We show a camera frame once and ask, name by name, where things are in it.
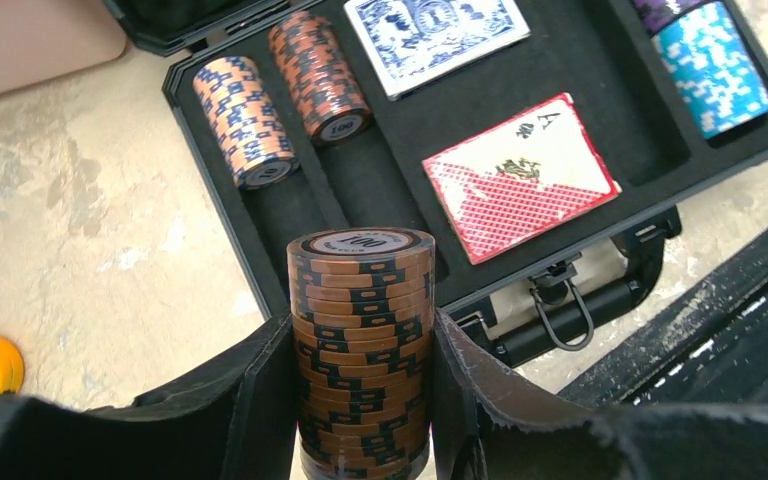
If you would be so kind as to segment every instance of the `black case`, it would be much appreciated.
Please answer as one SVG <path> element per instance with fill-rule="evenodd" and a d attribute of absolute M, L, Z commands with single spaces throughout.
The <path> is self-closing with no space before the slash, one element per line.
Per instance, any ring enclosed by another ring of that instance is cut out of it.
<path fill-rule="evenodd" d="M 660 265 L 653 258 L 662 255 L 664 238 L 681 231 L 677 202 L 768 160 L 768 114 L 712 141 L 703 139 L 630 0 L 518 0 L 532 29 L 530 38 L 396 102 L 386 99 L 343 1 L 290 6 L 281 1 L 156 0 L 156 5 L 149 2 L 154 10 L 134 0 L 106 2 L 137 46 L 162 54 L 195 50 L 170 68 L 163 91 L 266 317 L 288 303 L 288 242 L 349 226 L 402 226 L 437 239 L 438 306 L 456 320 L 478 318 L 492 325 L 490 293 L 523 278 L 542 280 L 547 288 L 572 287 L 571 260 L 598 241 L 612 238 L 629 257 L 630 270 Z M 174 8 L 161 8 L 166 3 Z M 734 0 L 723 3 L 768 88 L 767 56 Z M 268 30 L 298 9 L 330 20 L 375 117 L 366 131 L 339 146 L 312 146 L 269 53 Z M 196 21 L 187 24 L 186 19 Z M 204 48 L 207 33 L 219 29 L 230 37 Z M 257 62 L 301 162 L 301 171 L 288 180 L 242 195 L 191 86 L 201 66 L 227 55 Z M 470 265 L 420 162 L 561 92 L 572 95 L 622 194 L 507 253 Z M 582 318 L 592 317 L 599 325 L 627 312 L 654 287 L 660 268 L 648 270 L 641 274 L 648 276 L 648 284 L 630 272 L 619 283 L 584 296 L 578 306 L 551 311 L 549 323 L 559 337 L 569 339 L 582 333 Z M 536 333 L 533 328 L 524 336 L 519 332 L 508 343 L 491 344 L 485 336 L 484 346 L 508 364 L 522 363 L 552 347 L 537 325 Z M 511 353 L 514 347 L 516 354 Z"/>

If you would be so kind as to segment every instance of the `playing card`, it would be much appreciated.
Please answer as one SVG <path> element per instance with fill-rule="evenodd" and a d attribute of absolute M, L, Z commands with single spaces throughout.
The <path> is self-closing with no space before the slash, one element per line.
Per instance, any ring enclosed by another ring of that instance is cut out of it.
<path fill-rule="evenodd" d="M 473 265 L 620 193 L 568 94 L 422 163 Z"/>
<path fill-rule="evenodd" d="M 530 34 L 514 0 L 349 0 L 390 100 Z"/>

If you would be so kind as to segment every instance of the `poker chip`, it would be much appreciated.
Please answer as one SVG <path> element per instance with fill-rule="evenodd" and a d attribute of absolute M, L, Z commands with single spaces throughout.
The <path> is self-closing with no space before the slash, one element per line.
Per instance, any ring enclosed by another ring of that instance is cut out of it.
<path fill-rule="evenodd" d="M 324 17 L 298 11 L 269 32 L 269 48 L 315 144 L 361 132 L 371 111 Z"/>
<path fill-rule="evenodd" d="M 288 263 L 332 275 L 401 270 L 429 261 L 434 237 L 400 228 L 363 228 L 317 233 L 287 246 Z"/>
<path fill-rule="evenodd" d="M 302 268 L 291 268 L 290 278 L 302 285 L 315 285 L 317 287 L 336 288 L 364 288 L 385 287 L 421 279 L 431 271 L 433 265 L 430 261 L 406 268 L 391 270 L 381 273 L 365 273 L 360 275 L 332 275 L 328 273 L 316 273 Z"/>
<path fill-rule="evenodd" d="M 332 465 L 313 459 L 302 449 L 302 470 L 311 480 L 336 480 L 343 478 L 369 478 L 376 480 L 414 480 L 428 462 L 429 445 L 422 450 L 408 454 L 407 459 L 396 460 L 392 463 L 369 468 Z"/>
<path fill-rule="evenodd" d="M 331 300 L 335 302 L 371 302 L 373 300 L 386 300 L 388 298 L 402 297 L 420 289 L 430 288 L 430 276 L 410 280 L 395 285 L 368 288 L 327 288 L 317 287 L 307 283 L 291 282 L 290 289 L 297 291 L 297 296 L 316 298 L 319 300 Z"/>
<path fill-rule="evenodd" d="M 705 0 L 633 0 L 634 8 L 649 35 L 656 35 L 675 19 Z"/>
<path fill-rule="evenodd" d="M 406 425 L 420 425 L 426 418 L 425 403 L 412 408 L 402 406 L 381 412 L 357 415 L 327 412 L 302 404 L 299 413 L 299 423 L 304 424 L 307 429 L 349 436 L 378 435 L 392 432 Z"/>
<path fill-rule="evenodd" d="M 404 445 L 411 439 L 428 435 L 428 422 L 416 422 L 404 427 L 397 428 L 390 432 L 378 433 L 375 435 L 350 436 L 336 435 L 324 430 L 313 431 L 301 426 L 299 433 L 309 444 L 320 447 L 327 445 L 331 449 L 338 448 L 368 448 L 373 452 L 380 453 L 382 449 L 392 448 L 395 445 Z"/>
<path fill-rule="evenodd" d="M 287 246 L 310 478 L 413 478 L 424 466 L 434 249 L 430 235 L 399 228 Z"/>
<path fill-rule="evenodd" d="M 405 380 L 420 376 L 425 370 L 425 366 L 420 363 L 414 367 L 399 370 L 387 375 L 347 378 L 339 375 L 326 375 L 315 372 L 309 365 L 310 362 L 305 362 L 300 359 L 299 373 L 302 377 L 323 387 L 350 391 L 376 389 L 395 385 L 404 382 Z"/>
<path fill-rule="evenodd" d="M 705 139 L 768 112 L 768 91 L 722 2 L 695 8 L 652 38 Z"/>
<path fill-rule="evenodd" d="M 422 345 L 422 349 L 420 349 L 419 352 L 405 355 L 402 357 L 398 357 L 396 361 L 393 363 L 373 363 L 373 364 L 364 364 L 364 365 L 357 365 L 357 363 L 360 363 L 361 361 L 368 361 L 370 357 L 374 354 L 351 354 L 351 353 L 344 353 L 344 354 L 336 354 L 331 352 L 317 352 L 317 358 L 312 358 L 307 355 L 297 355 L 299 359 L 299 365 L 307 368 L 308 370 L 314 372 L 314 373 L 321 373 L 323 375 L 327 375 L 329 377 L 339 377 L 347 380 L 351 379 L 359 379 L 364 377 L 380 377 L 382 375 L 391 375 L 391 374 L 397 374 L 401 371 L 415 371 L 422 368 L 421 361 L 426 358 L 428 355 L 428 347 L 430 346 L 430 342 L 427 342 L 425 345 Z M 329 355 L 328 357 L 325 357 L 324 360 L 320 359 L 322 357 L 319 357 L 319 355 Z M 331 360 L 336 355 L 341 355 L 343 357 L 352 359 L 352 360 L 341 360 L 343 363 L 349 363 L 349 365 L 345 364 L 338 364 L 338 363 L 331 363 L 326 360 Z"/>
<path fill-rule="evenodd" d="M 419 332 L 408 332 L 403 335 L 380 338 L 376 340 L 359 340 L 359 341 L 342 341 L 342 340 L 327 340 L 322 338 L 316 338 L 310 336 L 304 332 L 295 329 L 296 341 L 306 347 L 310 347 L 315 350 L 322 350 L 324 352 L 336 352 L 336 353 L 372 353 L 390 351 L 397 348 L 413 347 L 414 344 L 420 344 L 423 341 L 428 341 L 430 336 L 428 335 L 429 329 Z"/>
<path fill-rule="evenodd" d="M 319 313 L 300 306 L 294 298 L 291 298 L 290 310 L 297 318 L 307 320 L 315 325 L 343 328 L 366 328 L 382 327 L 386 325 L 395 325 L 405 320 L 424 315 L 423 319 L 431 317 L 431 301 L 424 300 L 417 305 L 395 312 L 378 313 L 373 315 L 333 315 L 330 313 Z"/>
<path fill-rule="evenodd" d="M 257 190 L 286 179 L 299 167 L 296 154 L 257 65 L 246 57 L 223 57 L 193 78 L 234 184 Z"/>
<path fill-rule="evenodd" d="M 313 323 L 302 320 L 301 318 L 297 318 L 295 316 L 293 317 L 293 328 L 295 330 L 316 338 L 322 338 L 324 340 L 377 340 L 380 338 L 394 336 L 397 337 L 406 333 L 421 333 L 425 326 L 427 326 L 430 330 L 431 323 L 423 323 L 423 319 L 420 316 L 410 318 L 404 322 L 394 323 L 392 325 L 369 328 L 326 327 L 322 325 L 314 325 Z"/>
<path fill-rule="evenodd" d="M 415 376 L 403 382 L 385 387 L 339 390 L 323 387 L 322 385 L 311 382 L 307 378 L 303 378 L 300 388 L 302 391 L 302 398 L 308 398 L 313 395 L 316 397 L 328 400 L 336 400 L 347 404 L 364 403 L 385 400 L 388 398 L 403 398 L 413 396 L 423 391 L 423 380 L 424 379 L 422 376 Z"/>
<path fill-rule="evenodd" d="M 425 394 L 422 390 L 411 395 L 413 395 L 412 398 L 393 397 L 372 402 L 339 402 L 336 400 L 319 398 L 315 395 L 309 395 L 303 401 L 329 412 L 358 414 L 388 411 L 397 408 L 399 405 L 415 405 L 425 400 Z"/>
<path fill-rule="evenodd" d="M 428 290 L 394 297 L 387 300 L 372 300 L 369 302 L 332 302 L 318 298 L 296 296 L 297 304 L 306 310 L 332 313 L 335 315 L 371 315 L 380 313 L 392 313 L 428 299 Z"/>

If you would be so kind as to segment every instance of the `concrete floor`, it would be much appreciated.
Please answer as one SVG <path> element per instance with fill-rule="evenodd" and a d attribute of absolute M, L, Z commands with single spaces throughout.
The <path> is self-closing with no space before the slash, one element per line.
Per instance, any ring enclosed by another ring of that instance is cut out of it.
<path fill-rule="evenodd" d="M 740 3 L 768 51 L 768 0 Z M 180 58 L 131 49 L 0 96 L 0 334 L 25 356 L 22 393 L 76 409 L 126 405 L 262 322 L 160 92 Z M 680 210 L 685 233 L 650 299 L 584 352 L 522 367 L 526 377 L 559 390 L 766 228 L 768 163 Z M 513 315 L 521 298 L 512 287 L 494 302 Z"/>

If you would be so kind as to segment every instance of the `card pack wrapper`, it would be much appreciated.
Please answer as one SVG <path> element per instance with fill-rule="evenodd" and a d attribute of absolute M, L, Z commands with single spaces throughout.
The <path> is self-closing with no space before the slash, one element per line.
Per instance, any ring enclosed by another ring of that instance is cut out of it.
<path fill-rule="evenodd" d="M 569 94 L 422 165 L 473 265 L 620 194 Z"/>

